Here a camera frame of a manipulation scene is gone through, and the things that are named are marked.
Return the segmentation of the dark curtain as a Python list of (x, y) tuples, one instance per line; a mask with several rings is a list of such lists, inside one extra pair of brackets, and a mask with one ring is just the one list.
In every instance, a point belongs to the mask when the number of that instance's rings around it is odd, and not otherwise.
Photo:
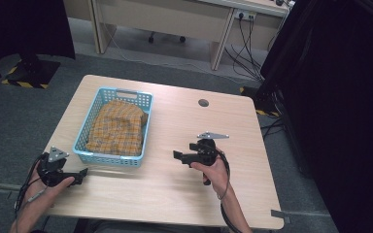
[(0, 0), (0, 60), (12, 54), (75, 57), (63, 0)]

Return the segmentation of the person's lap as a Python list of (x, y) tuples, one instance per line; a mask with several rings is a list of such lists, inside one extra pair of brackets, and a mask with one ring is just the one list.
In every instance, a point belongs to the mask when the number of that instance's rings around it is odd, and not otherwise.
[(229, 233), (226, 228), (80, 218), (73, 233)]

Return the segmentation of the grey corner bracket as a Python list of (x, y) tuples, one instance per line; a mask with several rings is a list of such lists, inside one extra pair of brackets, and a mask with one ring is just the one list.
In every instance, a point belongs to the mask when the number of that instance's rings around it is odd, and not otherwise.
[(288, 215), (286, 215), (284, 212), (272, 210), (271, 216), (281, 218), (284, 221), (284, 224), (291, 224), (291, 219)]

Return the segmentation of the person's right hand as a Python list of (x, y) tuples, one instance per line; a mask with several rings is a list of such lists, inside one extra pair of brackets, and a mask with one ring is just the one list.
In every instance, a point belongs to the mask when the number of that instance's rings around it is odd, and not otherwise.
[(218, 198), (222, 200), (229, 187), (229, 175), (225, 164), (222, 160), (223, 152), (218, 150), (216, 161), (213, 165), (207, 166), (198, 162), (192, 162), (190, 166), (204, 174), (204, 181), (210, 181), (213, 186), (213, 190), (218, 195)]

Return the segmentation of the yellow black hazard tape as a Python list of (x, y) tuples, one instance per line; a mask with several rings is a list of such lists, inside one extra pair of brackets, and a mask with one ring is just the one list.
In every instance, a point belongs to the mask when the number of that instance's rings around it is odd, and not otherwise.
[(274, 102), (271, 99), (267, 97), (256, 96), (257, 88), (250, 86), (242, 86), (240, 88), (240, 93), (242, 96), (249, 97), (253, 100), (255, 111), (258, 114), (270, 117), (278, 117), (280, 115)]

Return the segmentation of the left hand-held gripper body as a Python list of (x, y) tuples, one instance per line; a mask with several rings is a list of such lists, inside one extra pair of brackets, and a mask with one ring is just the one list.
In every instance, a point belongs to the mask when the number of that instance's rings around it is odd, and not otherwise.
[(49, 152), (44, 152), (40, 156), (37, 172), (45, 185), (54, 187), (66, 178), (75, 176), (75, 173), (63, 172), (68, 156), (68, 152), (56, 147), (51, 147)]

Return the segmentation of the black stand base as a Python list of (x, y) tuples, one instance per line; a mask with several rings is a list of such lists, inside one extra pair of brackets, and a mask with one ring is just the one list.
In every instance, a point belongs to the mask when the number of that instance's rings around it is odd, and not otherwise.
[(59, 62), (38, 57), (32, 60), (21, 59), (5, 76), (2, 84), (46, 89), (59, 66)]

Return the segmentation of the white power strip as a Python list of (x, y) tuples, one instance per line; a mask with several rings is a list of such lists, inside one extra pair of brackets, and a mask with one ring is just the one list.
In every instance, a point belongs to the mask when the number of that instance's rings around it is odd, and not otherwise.
[(255, 20), (256, 13), (251, 12), (251, 11), (246, 11), (246, 10), (236, 10), (234, 17), (239, 20), (252, 21), (252, 20)]

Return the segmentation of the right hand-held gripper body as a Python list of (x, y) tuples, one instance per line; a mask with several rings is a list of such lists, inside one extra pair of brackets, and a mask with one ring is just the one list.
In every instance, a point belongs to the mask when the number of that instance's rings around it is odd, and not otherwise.
[(198, 162), (206, 166), (213, 165), (217, 157), (220, 156), (223, 162), (227, 162), (223, 152), (217, 149), (215, 139), (228, 139), (227, 134), (219, 134), (206, 131), (197, 135), (198, 141), (196, 144), (190, 144), (189, 148), (196, 151), (196, 154), (187, 156), (187, 164)]

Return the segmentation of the person's left hand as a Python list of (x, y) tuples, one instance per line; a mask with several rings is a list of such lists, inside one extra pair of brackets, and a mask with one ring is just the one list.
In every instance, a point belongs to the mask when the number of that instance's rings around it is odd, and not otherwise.
[(56, 186), (50, 187), (42, 182), (41, 177), (38, 175), (38, 172), (34, 170), (31, 176), (31, 180), (28, 183), (26, 199), (32, 204), (35, 204), (37, 200), (40, 199), (42, 204), (48, 203), (49, 205), (51, 205), (56, 197), (74, 181), (74, 178), (66, 178)]

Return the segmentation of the yellow plaid cloth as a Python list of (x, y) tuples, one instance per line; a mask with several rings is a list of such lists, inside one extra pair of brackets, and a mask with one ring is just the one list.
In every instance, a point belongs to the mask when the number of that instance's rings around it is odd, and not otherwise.
[(104, 105), (89, 130), (86, 148), (112, 155), (141, 154), (148, 114), (135, 104), (113, 100)]

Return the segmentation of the black curtain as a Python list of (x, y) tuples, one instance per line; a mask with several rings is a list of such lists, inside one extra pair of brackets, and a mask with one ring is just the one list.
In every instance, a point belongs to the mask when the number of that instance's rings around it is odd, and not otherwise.
[(296, 0), (261, 73), (339, 233), (373, 233), (373, 0)]

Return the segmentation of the beige office desk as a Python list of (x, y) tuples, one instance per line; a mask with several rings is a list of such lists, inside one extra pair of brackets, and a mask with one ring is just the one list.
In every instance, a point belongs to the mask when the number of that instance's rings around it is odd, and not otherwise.
[[(216, 70), (227, 45), (244, 44), (268, 50), (289, 13), (276, 0), (63, 0), (68, 17), (89, 20), (95, 49), (104, 53), (119, 26), (185, 36), (210, 43), (211, 68)], [(239, 20), (236, 10), (256, 13), (255, 20)]]

